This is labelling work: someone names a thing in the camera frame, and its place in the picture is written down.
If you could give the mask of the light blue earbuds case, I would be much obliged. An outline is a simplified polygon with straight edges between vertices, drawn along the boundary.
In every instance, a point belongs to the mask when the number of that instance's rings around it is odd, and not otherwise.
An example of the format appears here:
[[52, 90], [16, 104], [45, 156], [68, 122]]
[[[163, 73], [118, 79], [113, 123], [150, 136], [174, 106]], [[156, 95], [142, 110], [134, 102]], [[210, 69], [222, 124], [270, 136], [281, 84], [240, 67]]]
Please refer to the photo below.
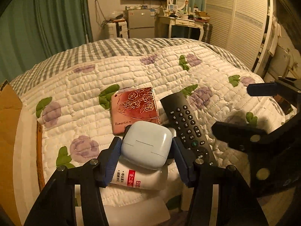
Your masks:
[[137, 121], [128, 129], [121, 145], [121, 155], [142, 168], [157, 170], [168, 157], [172, 132], [159, 124]]

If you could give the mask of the dark checked suitcase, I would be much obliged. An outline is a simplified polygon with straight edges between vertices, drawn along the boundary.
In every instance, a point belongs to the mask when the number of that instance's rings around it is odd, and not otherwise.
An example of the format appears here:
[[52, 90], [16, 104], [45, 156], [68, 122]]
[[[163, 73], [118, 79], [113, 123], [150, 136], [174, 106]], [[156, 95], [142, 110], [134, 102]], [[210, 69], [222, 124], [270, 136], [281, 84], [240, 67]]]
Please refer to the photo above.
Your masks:
[[203, 30], [204, 30], [204, 33], [203, 33], [203, 37], [202, 37], [201, 41], [210, 44], [213, 25], [210, 23], [204, 23]]

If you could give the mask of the white suitcase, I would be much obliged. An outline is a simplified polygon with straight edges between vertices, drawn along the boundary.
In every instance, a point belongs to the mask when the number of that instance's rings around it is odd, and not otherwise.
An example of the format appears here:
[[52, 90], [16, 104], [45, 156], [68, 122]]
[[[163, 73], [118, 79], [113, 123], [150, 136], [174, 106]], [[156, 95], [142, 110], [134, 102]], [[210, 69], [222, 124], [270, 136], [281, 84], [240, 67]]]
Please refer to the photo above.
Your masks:
[[128, 24], [126, 21], [109, 22], [104, 27], [106, 39], [125, 38], [128, 39]]

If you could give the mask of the green curtain left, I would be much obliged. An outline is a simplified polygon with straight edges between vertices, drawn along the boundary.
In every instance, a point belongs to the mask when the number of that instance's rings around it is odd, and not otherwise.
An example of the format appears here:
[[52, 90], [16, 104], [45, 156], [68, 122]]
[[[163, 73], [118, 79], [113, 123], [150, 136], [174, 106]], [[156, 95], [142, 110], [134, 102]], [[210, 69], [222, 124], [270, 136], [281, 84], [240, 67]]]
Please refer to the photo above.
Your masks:
[[1, 0], [1, 80], [92, 41], [88, 0]]

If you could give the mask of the cardboard box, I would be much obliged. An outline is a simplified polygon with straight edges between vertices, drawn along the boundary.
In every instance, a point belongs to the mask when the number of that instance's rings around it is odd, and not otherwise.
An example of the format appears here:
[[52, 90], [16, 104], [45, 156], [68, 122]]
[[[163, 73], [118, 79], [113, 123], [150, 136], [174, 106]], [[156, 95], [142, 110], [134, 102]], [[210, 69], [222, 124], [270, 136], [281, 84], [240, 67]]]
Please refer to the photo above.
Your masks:
[[24, 225], [45, 185], [42, 125], [8, 81], [1, 84], [1, 225]]

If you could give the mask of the floral quilted blanket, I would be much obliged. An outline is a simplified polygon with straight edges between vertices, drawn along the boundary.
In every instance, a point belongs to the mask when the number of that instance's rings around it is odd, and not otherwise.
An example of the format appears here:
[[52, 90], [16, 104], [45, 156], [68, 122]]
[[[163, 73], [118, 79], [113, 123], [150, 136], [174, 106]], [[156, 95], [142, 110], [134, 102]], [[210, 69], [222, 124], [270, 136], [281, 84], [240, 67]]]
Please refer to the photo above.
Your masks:
[[43, 126], [42, 171], [48, 180], [61, 164], [81, 166], [88, 154], [75, 151], [88, 140], [97, 151], [113, 139], [114, 93], [151, 87], [155, 100], [181, 92], [209, 141], [218, 165], [236, 166], [249, 179], [246, 155], [230, 149], [211, 132], [216, 121], [272, 132], [286, 116], [272, 97], [251, 97], [247, 86], [260, 76], [234, 67], [215, 52], [187, 43], [144, 56], [115, 56], [79, 63], [19, 96]]

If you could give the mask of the silver mini fridge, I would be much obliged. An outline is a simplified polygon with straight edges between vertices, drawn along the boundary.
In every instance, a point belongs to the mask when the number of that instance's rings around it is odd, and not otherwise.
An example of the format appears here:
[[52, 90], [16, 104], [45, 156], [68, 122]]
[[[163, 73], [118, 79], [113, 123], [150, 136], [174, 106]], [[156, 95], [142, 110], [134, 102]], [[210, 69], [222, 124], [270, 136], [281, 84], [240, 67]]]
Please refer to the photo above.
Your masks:
[[129, 38], [155, 37], [155, 12], [150, 9], [128, 10]]

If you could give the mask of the pink rose notebook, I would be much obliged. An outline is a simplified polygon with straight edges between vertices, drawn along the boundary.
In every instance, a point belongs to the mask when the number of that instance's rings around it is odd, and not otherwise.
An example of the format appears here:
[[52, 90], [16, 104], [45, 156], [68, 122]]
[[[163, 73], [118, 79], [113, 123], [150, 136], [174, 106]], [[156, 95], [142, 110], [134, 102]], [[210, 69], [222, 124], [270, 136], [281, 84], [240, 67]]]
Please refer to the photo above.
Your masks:
[[137, 121], [160, 124], [159, 112], [151, 87], [113, 94], [111, 116], [114, 135], [124, 133], [128, 125]]

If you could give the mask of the white dressing table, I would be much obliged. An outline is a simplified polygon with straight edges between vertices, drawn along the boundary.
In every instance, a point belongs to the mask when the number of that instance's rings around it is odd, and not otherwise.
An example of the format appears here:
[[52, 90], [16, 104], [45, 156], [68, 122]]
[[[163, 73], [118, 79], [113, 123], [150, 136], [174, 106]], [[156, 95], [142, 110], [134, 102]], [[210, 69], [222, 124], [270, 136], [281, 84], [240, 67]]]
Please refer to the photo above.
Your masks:
[[200, 21], [194, 21], [192, 19], [183, 19], [183, 18], [175, 18], [169, 16], [157, 16], [158, 20], [158, 36], [163, 37], [164, 26], [168, 26], [167, 30], [167, 38], [171, 38], [171, 32], [173, 26], [179, 27], [188, 27], [189, 28], [189, 37], [191, 34], [191, 29], [199, 29], [200, 35], [198, 40], [201, 41], [204, 35], [204, 23]]

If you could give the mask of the black tv remote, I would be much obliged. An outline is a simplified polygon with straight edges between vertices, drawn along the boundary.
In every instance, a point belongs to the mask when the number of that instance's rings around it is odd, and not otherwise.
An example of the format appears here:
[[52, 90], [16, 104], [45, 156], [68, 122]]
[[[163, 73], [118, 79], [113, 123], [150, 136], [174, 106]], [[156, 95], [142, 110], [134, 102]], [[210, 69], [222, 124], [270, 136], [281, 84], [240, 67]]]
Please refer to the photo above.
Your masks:
[[218, 166], [212, 149], [199, 124], [191, 105], [181, 92], [160, 99], [169, 123], [176, 130], [184, 148], [191, 150], [197, 158], [210, 166]]

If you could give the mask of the white plug adapter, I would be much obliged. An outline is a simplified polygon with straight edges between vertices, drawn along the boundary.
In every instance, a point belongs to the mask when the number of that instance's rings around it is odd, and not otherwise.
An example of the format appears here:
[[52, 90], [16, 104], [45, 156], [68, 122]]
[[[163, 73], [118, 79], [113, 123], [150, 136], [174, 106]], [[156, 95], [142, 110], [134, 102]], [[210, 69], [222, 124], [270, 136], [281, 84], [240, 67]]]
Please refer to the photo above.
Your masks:
[[170, 219], [169, 210], [161, 197], [127, 206], [104, 206], [109, 225], [159, 225]]

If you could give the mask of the white bottle red cap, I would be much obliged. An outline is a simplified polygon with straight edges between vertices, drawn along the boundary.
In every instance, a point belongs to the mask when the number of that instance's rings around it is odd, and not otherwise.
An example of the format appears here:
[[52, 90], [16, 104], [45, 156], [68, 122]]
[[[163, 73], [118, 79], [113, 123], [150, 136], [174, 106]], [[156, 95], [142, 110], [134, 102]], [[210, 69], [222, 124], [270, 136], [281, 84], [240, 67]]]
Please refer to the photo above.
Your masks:
[[117, 163], [112, 184], [135, 189], [163, 190], [168, 178], [168, 166], [158, 170], [142, 168], [121, 157]]

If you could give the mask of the grey checked bed sheet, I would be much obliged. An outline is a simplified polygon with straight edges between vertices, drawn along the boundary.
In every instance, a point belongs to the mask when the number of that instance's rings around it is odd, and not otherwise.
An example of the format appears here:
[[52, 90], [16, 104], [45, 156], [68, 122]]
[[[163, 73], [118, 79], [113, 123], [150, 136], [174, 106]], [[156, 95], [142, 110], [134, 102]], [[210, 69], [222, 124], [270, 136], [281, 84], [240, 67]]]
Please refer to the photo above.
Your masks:
[[87, 43], [79, 47], [57, 53], [34, 65], [30, 70], [17, 76], [10, 82], [18, 96], [22, 96], [39, 83], [46, 81], [58, 73], [79, 63], [85, 63], [115, 56], [144, 56], [164, 47], [174, 47], [187, 43], [197, 43], [215, 52], [234, 67], [250, 71], [235, 55], [205, 42], [187, 38], [148, 38], [123, 39], [113, 38]]

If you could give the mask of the white louvered wardrobe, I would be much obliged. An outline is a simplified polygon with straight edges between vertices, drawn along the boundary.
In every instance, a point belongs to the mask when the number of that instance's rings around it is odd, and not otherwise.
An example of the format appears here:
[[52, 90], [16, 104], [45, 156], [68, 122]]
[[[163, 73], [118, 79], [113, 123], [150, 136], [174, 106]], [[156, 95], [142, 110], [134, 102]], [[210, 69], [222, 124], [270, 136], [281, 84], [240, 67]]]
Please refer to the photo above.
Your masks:
[[236, 56], [253, 70], [263, 41], [269, 0], [206, 0], [210, 43]]

